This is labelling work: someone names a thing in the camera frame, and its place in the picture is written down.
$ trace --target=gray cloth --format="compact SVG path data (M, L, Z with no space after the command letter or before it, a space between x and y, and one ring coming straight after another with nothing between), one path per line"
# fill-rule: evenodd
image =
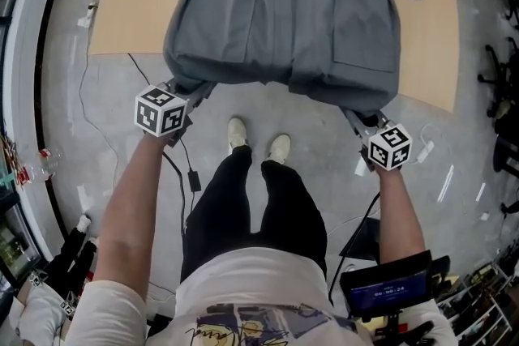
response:
M394 0L180 0L164 55L186 88L277 81L370 113L397 94L400 49Z

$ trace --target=forearm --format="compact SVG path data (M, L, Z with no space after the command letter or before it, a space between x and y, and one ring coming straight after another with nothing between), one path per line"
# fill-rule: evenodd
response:
M404 178L399 170L380 172L380 261L390 263L425 251Z
M114 190L101 226L94 280L148 293L157 191L165 141L145 135Z
M16 296L16 298L23 305L27 304L27 297L29 295L29 292L31 291L31 287L32 283L29 281L29 278L27 278L22 288L18 291L18 295Z

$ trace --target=wooden surface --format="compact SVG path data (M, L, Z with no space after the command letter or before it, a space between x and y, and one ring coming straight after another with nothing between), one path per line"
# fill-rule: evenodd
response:
M395 0L401 19L399 93L450 113L460 56L457 0Z
M101 0L89 53L162 53L178 0ZM400 93L452 112L457 0L396 0L402 23Z

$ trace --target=display screen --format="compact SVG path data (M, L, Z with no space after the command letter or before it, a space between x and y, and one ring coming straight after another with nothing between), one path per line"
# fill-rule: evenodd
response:
M427 271L421 271L412 276L384 283L352 288L350 301L353 302L353 308L359 311L387 308L393 304L422 297L426 294L426 290Z

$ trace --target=white sneaker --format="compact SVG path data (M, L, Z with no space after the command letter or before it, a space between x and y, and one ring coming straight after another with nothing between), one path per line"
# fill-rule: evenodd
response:
M76 226L76 228L81 233L87 233L87 229L88 229L88 227L90 226L91 223L92 223L92 221L90 220L90 218L88 218L88 216L83 214L79 218L79 223L78 223L78 226Z
M247 128L245 127L245 124L243 124L243 121L238 117L230 119L227 127L227 137L229 139L231 152L236 147L247 145Z
M279 164L285 164L290 153L290 137L288 135L278 135L270 146L270 154L267 160L274 160Z
M96 246L96 248L99 248L99 237L97 237L97 238L91 237L88 239L88 242L91 242L93 245Z

